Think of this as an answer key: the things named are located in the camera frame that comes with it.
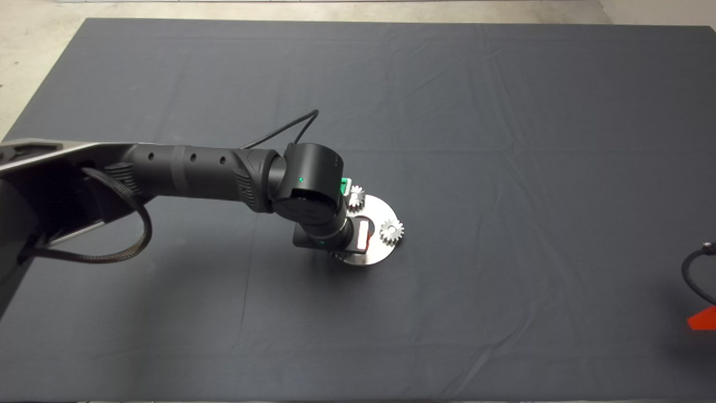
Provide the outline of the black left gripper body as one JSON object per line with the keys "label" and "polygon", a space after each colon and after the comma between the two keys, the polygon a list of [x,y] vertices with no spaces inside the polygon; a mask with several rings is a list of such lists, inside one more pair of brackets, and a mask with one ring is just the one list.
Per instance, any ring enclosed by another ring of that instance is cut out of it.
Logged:
{"label": "black left gripper body", "polygon": [[337,254],[365,254],[373,236],[373,220],[366,216],[347,217],[327,235],[310,235],[301,225],[294,227],[293,245]]}

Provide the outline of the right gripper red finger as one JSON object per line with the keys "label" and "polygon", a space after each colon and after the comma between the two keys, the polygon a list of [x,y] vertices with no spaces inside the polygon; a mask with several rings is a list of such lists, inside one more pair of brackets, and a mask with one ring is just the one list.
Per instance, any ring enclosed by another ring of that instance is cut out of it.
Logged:
{"label": "right gripper red finger", "polygon": [[716,331],[716,306],[694,314],[687,319],[687,324],[693,331]]}

